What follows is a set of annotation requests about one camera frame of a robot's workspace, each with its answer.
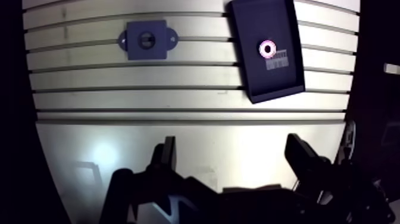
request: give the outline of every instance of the dark background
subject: dark background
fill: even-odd
[[[68,223],[36,133],[21,9],[18,0],[0,2],[0,222]],[[400,198],[400,76],[384,74],[383,64],[400,65],[399,9],[396,1],[361,0],[347,114],[357,124],[354,159],[382,180],[390,201]]]

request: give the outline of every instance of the label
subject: label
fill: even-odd
[[[269,59],[265,59],[267,70],[279,69],[289,66],[288,54],[286,50],[276,51],[276,54]]]

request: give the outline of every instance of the black tray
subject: black tray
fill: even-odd
[[[234,0],[229,8],[251,102],[303,92],[304,67],[293,0]],[[269,59],[260,54],[264,41],[276,46],[276,54]]]

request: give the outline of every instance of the mounting hole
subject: mounting hole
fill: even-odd
[[[139,35],[138,42],[142,49],[151,49],[155,45],[155,36],[151,32],[143,32]]]
[[[265,47],[265,51],[266,51],[266,53],[270,53],[270,52],[271,52],[271,46],[270,46],[270,45],[267,45],[267,46]]]

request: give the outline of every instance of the slatwall panel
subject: slatwall panel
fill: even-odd
[[[86,208],[103,202],[112,172],[143,170],[167,135],[177,136],[177,171],[216,191],[292,187],[295,176],[283,155],[288,133],[334,159],[360,1],[295,1],[306,92],[254,105],[242,83],[229,1],[23,1],[37,129],[72,221],[98,223],[99,211]],[[166,60],[128,61],[116,44],[126,23],[160,19],[179,34],[177,47]],[[98,167],[101,183],[90,182],[94,172],[74,167],[77,162]],[[95,193],[81,202],[68,194],[86,191]]]

